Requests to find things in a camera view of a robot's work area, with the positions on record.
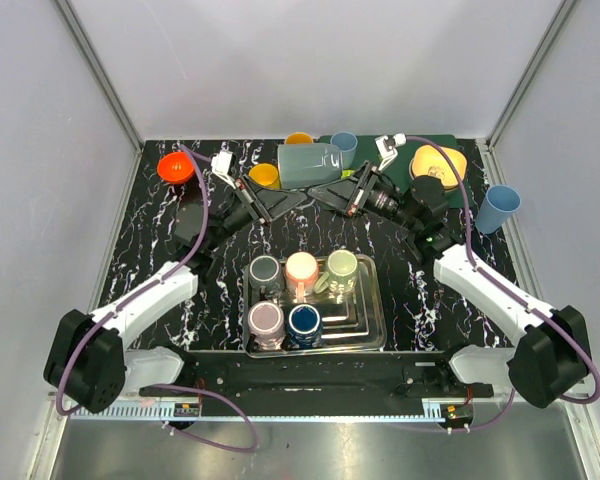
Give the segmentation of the yellow ribbed mug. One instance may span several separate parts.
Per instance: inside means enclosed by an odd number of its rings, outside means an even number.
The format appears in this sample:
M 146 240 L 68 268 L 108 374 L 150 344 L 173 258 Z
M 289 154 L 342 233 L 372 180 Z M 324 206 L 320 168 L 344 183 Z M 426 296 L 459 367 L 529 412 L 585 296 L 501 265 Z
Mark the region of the yellow ribbed mug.
M 269 163 L 254 165 L 248 173 L 249 177 L 257 184 L 270 188 L 280 189 L 281 182 L 277 167 Z

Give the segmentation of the blue grey mug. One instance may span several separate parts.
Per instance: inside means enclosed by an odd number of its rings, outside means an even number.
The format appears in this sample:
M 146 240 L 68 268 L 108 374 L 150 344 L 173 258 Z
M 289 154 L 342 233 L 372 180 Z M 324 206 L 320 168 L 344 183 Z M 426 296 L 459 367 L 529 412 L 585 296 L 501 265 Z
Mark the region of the blue grey mug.
M 277 163 L 281 187 L 288 190 L 338 180 L 343 170 L 339 148 L 325 143 L 280 145 Z

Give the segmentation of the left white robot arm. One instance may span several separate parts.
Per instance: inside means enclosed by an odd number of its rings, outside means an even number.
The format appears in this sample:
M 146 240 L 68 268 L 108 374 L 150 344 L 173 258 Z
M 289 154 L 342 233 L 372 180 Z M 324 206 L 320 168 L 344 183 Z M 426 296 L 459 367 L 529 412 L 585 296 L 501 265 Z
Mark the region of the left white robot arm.
M 63 405 L 69 398 L 77 409 L 100 413 L 121 394 L 154 384 L 188 394 L 196 372 L 174 349 L 132 351 L 130 345 L 199 292 L 226 240 L 253 223 L 272 223 L 306 199 L 301 191 L 262 187 L 247 176 L 234 181 L 216 212 L 209 210 L 206 191 L 186 194 L 175 216 L 172 259 L 118 300 L 90 313 L 72 310 L 60 320 L 43 371 L 57 389 L 57 412 L 72 414 Z

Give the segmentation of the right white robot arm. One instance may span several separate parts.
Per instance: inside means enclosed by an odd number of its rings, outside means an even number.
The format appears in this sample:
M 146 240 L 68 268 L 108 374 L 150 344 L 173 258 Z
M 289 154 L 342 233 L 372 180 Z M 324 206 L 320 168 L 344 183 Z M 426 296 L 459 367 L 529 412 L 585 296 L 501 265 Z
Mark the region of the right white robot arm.
M 308 194 L 343 216 L 375 214 L 404 229 L 413 259 L 432 265 L 438 282 L 476 306 L 510 341 L 508 348 L 468 345 L 450 354 L 433 374 L 443 395 L 490 384 L 513 388 L 529 404 L 546 408 L 592 373 L 583 315 L 534 298 L 475 256 L 445 225 L 449 205 L 439 179 L 420 176 L 401 194 L 375 165 L 365 163 Z

